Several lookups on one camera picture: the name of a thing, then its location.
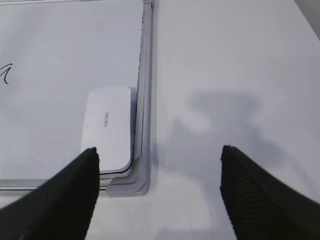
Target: white table surface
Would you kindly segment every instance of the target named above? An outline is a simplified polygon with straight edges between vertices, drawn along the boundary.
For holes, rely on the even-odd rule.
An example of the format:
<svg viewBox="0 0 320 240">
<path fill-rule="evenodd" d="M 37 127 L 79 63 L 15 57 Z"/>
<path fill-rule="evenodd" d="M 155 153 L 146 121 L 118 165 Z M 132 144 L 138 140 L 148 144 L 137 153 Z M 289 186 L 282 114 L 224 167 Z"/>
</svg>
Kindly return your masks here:
<svg viewBox="0 0 320 240">
<path fill-rule="evenodd" d="M 320 43 L 293 0 L 160 0 L 153 41 L 150 192 L 99 197 L 88 240 L 235 240 L 225 144 L 320 202 Z"/>
</svg>

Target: black marker writing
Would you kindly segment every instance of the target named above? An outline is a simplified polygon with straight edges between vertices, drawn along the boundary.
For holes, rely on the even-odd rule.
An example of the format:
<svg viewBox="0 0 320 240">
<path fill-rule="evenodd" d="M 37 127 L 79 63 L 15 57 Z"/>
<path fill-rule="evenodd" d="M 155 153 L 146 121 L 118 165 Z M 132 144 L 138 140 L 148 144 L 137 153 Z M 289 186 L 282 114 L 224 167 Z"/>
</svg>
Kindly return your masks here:
<svg viewBox="0 0 320 240">
<path fill-rule="evenodd" d="M 12 66 L 13 64 L 12 63 L 9 63 L 9 64 L 7 64 L 7 65 L 5 65 L 5 66 L 3 66 L 3 67 L 1 67 L 0 68 L 0 77 L 4 74 L 4 82 L 6 83 L 6 84 L 9 84 L 8 82 L 7 82 L 7 75 L 8 75 L 8 72 L 10 71 L 10 69 L 11 69 L 11 66 Z"/>
</svg>

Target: white surface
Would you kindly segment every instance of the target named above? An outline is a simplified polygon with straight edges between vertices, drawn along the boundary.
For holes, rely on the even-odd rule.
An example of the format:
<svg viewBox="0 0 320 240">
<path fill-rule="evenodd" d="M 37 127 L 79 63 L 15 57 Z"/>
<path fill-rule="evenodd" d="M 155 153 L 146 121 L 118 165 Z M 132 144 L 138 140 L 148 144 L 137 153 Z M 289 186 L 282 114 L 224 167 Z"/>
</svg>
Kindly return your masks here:
<svg viewBox="0 0 320 240">
<path fill-rule="evenodd" d="M 102 173 L 118 173 L 131 164 L 131 90 L 127 86 L 92 90 L 86 104 L 81 151 L 96 147 Z"/>
<path fill-rule="evenodd" d="M 154 27 L 150 193 L 100 197 L 87 239 L 235 240 L 224 144 L 320 201 L 320 43 L 294 1 L 160 0 Z"/>
<path fill-rule="evenodd" d="M 0 6 L 0 178 L 50 178 L 81 151 L 92 89 L 137 87 L 143 2 Z"/>
</svg>

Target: white eraser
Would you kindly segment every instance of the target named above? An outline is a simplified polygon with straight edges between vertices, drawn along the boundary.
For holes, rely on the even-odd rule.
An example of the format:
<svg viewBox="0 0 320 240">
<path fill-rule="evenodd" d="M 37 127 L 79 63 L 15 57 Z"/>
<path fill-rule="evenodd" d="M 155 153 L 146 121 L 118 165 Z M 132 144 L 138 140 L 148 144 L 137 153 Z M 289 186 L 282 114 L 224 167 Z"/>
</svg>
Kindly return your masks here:
<svg viewBox="0 0 320 240">
<path fill-rule="evenodd" d="M 81 151 L 96 147 L 100 173 L 126 171 L 133 155 L 133 116 L 136 93 L 127 86 L 94 89 L 89 93 Z"/>
</svg>

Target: whiteboard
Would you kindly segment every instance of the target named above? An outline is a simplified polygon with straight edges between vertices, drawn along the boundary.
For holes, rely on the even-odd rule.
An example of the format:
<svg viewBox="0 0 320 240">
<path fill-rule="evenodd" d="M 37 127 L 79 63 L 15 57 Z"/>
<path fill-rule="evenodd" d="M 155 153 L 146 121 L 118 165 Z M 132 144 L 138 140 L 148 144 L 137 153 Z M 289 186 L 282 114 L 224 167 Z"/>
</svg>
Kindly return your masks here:
<svg viewBox="0 0 320 240">
<path fill-rule="evenodd" d="M 137 88 L 142 15 L 132 0 L 0 6 L 0 179 L 50 178 L 80 153 L 89 91 Z"/>
</svg>

